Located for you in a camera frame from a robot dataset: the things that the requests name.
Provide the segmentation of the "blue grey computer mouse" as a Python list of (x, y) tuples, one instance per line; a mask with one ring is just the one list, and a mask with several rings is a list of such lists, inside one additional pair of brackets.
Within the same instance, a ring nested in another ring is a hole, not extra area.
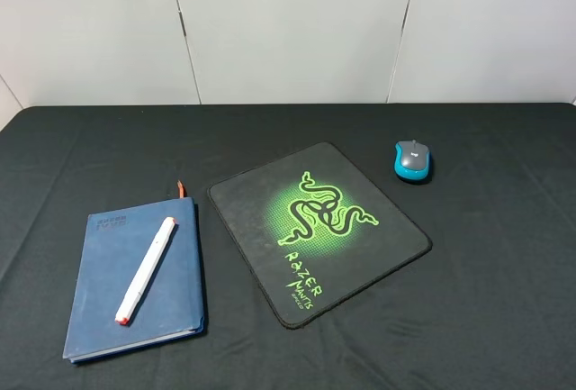
[(416, 140), (397, 141), (395, 151), (393, 168), (400, 180), (423, 184), (431, 179), (432, 157), (427, 145)]

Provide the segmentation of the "white marker pen orange caps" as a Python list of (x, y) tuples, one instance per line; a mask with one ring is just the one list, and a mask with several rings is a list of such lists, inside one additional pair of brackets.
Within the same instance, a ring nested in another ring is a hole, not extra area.
[(139, 268), (130, 282), (130, 285), (115, 314), (115, 321), (120, 325), (129, 323), (131, 316), (140, 302), (151, 279), (158, 262), (166, 248), (173, 229), (176, 226), (174, 217), (167, 217), (161, 224), (153, 241), (140, 262)]

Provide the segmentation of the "black Razer mouse pad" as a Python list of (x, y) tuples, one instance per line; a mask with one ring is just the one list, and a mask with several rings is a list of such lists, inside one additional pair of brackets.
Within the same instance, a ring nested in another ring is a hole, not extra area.
[(209, 187), (274, 315), (301, 328), (428, 253), (431, 239), (320, 142)]

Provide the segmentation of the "blue hardcover notebook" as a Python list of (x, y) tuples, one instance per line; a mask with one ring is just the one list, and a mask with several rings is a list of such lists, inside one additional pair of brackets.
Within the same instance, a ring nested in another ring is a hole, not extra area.
[[(167, 217), (176, 226), (129, 323), (120, 325), (115, 314)], [(204, 324), (196, 206), (184, 186), (175, 199), (89, 215), (64, 359), (79, 363), (181, 339)]]

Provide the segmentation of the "black tablecloth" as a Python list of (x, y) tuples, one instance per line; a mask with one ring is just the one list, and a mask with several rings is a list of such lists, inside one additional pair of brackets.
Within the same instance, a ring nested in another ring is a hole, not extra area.
[[(395, 143), (431, 152), (400, 180)], [(346, 154), (432, 240), (423, 258), (290, 331), (210, 185), (312, 144)], [(62, 357), (87, 217), (199, 207), (207, 329), (72, 365)], [(1, 133), (4, 389), (572, 389), (571, 104), (35, 107)]]

